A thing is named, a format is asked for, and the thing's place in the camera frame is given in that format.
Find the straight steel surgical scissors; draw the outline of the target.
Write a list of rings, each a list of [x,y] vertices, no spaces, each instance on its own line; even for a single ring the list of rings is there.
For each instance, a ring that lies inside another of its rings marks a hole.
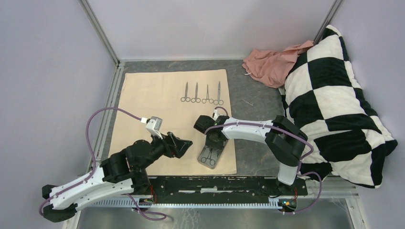
[[[217,98],[213,100],[213,103],[215,105],[223,105],[224,100],[221,99],[221,82],[218,82],[218,87],[217,87]]]

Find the beige cloth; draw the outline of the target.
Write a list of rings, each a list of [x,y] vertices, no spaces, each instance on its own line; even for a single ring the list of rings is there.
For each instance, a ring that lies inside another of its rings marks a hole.
[[[197,159],[204,146],[205,135],[194,129],[194,123],[201,115],[211,116],[215,105],[181,102],[185,84],[188,82],[188,96],[194,97],[198,83],[198,96],[217,98],[218,82],[221,82],[221,99],[224,100],[221,113],[230,113],[230,96],[226,70],[127,73],[121,89],[119,111],[115,119],[109,153],[114,154],[135,141],[151,140],[150,133],[139,118],[159,117],[163,120],[160,131],[173,132],[176,137],[191,140],[193,145],[182,158],[160,157],[147,168],[150,176],[177,175],[231,175],[237,172],[235,145],[229,141],[215,169],[200,164]]]

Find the metal surgical instrument tray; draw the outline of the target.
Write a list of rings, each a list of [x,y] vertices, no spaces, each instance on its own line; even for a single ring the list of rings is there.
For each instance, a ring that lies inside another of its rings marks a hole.
[[[206,140],[197,161],[209,169],[215,169],[227,143],[228,141]]]

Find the steel forceps clamp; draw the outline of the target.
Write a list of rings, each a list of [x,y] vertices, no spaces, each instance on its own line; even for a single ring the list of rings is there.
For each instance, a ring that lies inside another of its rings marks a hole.
[[[203,104],[205,104],[205,103],[210,103],[210,104],[212,104],[212,103],[213,103],[213,99],[210,98],[210,96],[209,96],[209,85],[206,86],[206,96],[205,96],[205,98],[203,98],[203,99],[201,100],[201,102],[202,102]]]

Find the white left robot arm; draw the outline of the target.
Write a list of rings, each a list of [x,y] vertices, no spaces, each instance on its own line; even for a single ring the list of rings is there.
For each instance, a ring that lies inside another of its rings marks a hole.
[[[68,184],[43,186],[42,196],[46,203],[40,208],[40,215],[51,222],[62,222],[109,197],[152,193],[147,167],[161,156],[181,158],[192,144],[172,132],[162,138],[153,136],[151,142],[137,140]]]

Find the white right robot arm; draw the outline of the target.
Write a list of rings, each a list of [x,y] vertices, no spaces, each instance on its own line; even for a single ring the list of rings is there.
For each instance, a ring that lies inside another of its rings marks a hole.
[[[295,179],[305,147],[313,150],[307,135],[280,115],[267,121],[240,120],[226,115],[216,118],[201,115],[193,127],[206,136],[198,161],[210,169],[216,168],[226,144],[231,139],[267,145],[279,162],[276,189],[282,195],[287,195],[295,189]]]

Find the thin steel hemostat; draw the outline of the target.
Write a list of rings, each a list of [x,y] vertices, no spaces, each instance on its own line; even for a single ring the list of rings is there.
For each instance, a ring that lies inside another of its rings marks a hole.
[[[213,151],[210,149],[207,155],[201,157],[201,162],[203,164],[209,165],[209,166],[215,166],[216,160],[212,158],[213,156]]]

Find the curved steel clamp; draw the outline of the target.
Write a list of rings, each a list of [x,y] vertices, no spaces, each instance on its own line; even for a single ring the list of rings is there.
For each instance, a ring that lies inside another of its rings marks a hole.
[[[194,97],[191,98],[192,103],[200,103],[201,102],[201,98],[198,96],[198,89],[199,89],[199,85],[198,85],[198,83],[196,83],[195,84],[195,94],[194,94]]]

